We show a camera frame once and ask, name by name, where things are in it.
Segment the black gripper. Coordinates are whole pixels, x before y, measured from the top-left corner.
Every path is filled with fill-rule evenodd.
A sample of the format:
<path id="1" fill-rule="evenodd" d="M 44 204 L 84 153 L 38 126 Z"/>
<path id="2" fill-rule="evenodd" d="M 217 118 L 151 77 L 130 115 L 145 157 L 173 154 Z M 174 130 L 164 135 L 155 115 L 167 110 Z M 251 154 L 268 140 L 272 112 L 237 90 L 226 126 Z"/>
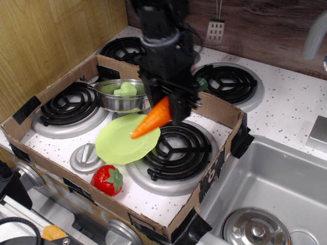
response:
<path id="1" fill-rule="evenodd" d="M 167 82 L 187 88 L 195 87 L 191 68 L 194 64 L 192 35 L 171 35 L 165 38 L 141 37 L 145 54 L 137 58 L 139 75 L 153 108 L 168 95 Z M 171 93 L 169 95 L 172 123 L 179 125 L 189 117 L 192 109 L 202 106 L 198 94 Z"/>

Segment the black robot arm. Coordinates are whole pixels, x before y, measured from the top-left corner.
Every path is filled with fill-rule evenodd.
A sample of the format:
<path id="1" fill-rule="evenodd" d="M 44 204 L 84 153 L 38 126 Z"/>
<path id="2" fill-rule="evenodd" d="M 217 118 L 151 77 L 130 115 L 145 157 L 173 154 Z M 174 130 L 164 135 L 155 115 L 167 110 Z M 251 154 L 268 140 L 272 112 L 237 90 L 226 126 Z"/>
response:
<path id="1" fill-rule="evenodd" d="M 169 99 L 172 122 L 180 124 L 196 109 L 200 86 L 192 75 L 193 36 L 197 32 L 184 20 L 189 1 L 131 1 L 142 29 L 145 54 L 136 61 L 151 106 Z"/>

